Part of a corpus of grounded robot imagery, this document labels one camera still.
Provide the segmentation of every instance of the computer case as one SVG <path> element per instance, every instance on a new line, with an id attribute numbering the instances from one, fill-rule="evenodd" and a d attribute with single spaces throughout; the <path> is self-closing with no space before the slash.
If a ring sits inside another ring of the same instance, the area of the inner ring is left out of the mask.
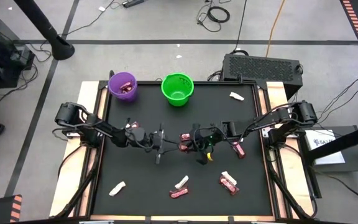
<path id="1" fill-rule="evenodd" d="M 303 68 L 298 60 L 253 57 L 226 54 L 223 60 L 221 81 L 256 81 L 258 86 L 267 89 L 266 82 L 283 82 L 289 100 L 303 85 Z"/>
<path id="2" fill-rule="evenodd" d="M 13 40 L 19 40 L 18 36 L 0 20 L 0 88 L 16 87 L 19 75 L 30 70 L 34 60 L 27 46 L 16 45 Z"/>

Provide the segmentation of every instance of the green bucket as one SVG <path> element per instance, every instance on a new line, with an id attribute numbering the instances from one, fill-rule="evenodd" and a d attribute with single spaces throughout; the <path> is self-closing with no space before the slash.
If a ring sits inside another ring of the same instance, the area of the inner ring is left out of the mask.
<path id="1" fill-rule="evenodd" d="M 188 75 L 173 73 L 164 78 L 161 90 L 171 105 L 183 106 L 193 94 L 194 83 Z"/>

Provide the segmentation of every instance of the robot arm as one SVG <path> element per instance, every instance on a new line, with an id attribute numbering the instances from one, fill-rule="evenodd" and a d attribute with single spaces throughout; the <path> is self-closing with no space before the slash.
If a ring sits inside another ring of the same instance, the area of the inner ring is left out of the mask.
<path id="1" fill-rule="evenodd" d="M 96 114 L 88 112 L 84 106 L 76 103 L 62 103 L 55 117 L 59 126 L 66 127 L 66 132 L 76 132 L 81 137 L 82 143 L 98 147 L 101 134 L 110 138 L 111 142 L 118 147 L 139 147 L 150 152 L 157 150 L 155 163 L 160 163 L 161 155 L 164 153 L 163 142 L 165 140 L 163 125 L 154 133 L 146 134 L 144 128 L 138 123 L 128 124 L 124 128 L 116 128 L 109 123 L 99 119 Z"/>
<path id="2" fill-rule="evenodd" d="M 282 108 L 287 105 L 291 108 L 291 112 L 287 107 Z M 213 146 L 218 142 L 227 141 L 232 147 L 236 147 L 249 133 L 282 124 L 267 133 L 268 146 L 281 148 L 285 145 L 288 135 L 301 128 L 310 128 L 317 121 L 312 104 L 305 101 L 289 103 L 248 121 L 223 121 L 222 129 L 215 125 L 210 128 L 200 128 L 199 124 L 193 124 L 193 129 L 189 133 L 181 135 L 179 149 L 183 152 L 196 152 L 197 162 L 205 165 L 211 160 Z"/>
<path id="3" fill-rule="evenodd" d="M 222 121 L 221 128 L 212 125 L 201 128 L 200 124 L 193 124 L 189 133 L 180 135 L 180 142 L 167 141 L 162 124 L 154 133 L 147 134 L 138 123 L 128 124 L 124 128 L 116 128 L 99 119 L 95 114 L 88 112 L 84 106 L 76 103 L 63 103 L 56 115 L 55 122 L 70 131 L 75 131 L 81 136 L 81 142 L 98 147 L 100 133 L 109 137 L 118 147 L 139 147 L 150 152 L 156 150 L 155 163 L 160 163 L 164 154 L 164 142 L 175 143 L 182 152 L 195 152 L 196 161 L 202 165 L 211 160 L 213 146 L 221 141 L 227 141 L 232 147 L 236 147 L 242 138 L 253 131 L 282 124 L 278 129 L 268 132 L 268 145 L 270 147 L 282 147 L 287 136 L 297 129 L 312 127 L 317 123 L 317 116 L 313 105 L 305 101 L 280 105 L 269 113 L 250 119 L 248 121 Z"/>

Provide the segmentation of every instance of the black stand pole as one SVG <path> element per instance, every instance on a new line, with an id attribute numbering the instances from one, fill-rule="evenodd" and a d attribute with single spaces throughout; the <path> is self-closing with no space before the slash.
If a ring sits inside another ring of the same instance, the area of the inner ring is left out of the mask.
<path id="1" fill-rule="evenodd" d="M 14 0 L 34 26 L 52 46 L 52 55 L 56 60 L 65 60 L 73 56 L 74 47 L 57 34 L 48 18 L 43 14 L 34 0 Z"/>
<path id="2" fill-rule="evenodd" d="M 315 159 L 331 155 L 355 145 L 358 145 L 358 130 L 307 152 L 305 157 L 308 164 L 312 164 Z"/>

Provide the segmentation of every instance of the yellow part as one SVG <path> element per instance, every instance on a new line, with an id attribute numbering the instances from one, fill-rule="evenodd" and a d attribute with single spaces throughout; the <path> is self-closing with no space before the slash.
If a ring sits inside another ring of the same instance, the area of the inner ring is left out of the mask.
<path id="1" fill-rule="evenodd" d="M 208 158 L 209 161 L 214 161 L 214 160 L 212 159 L 212 157 L 211 157 L 211 153 L 210 153 L 210 152 L 206 154 L 206 157 Z"/>

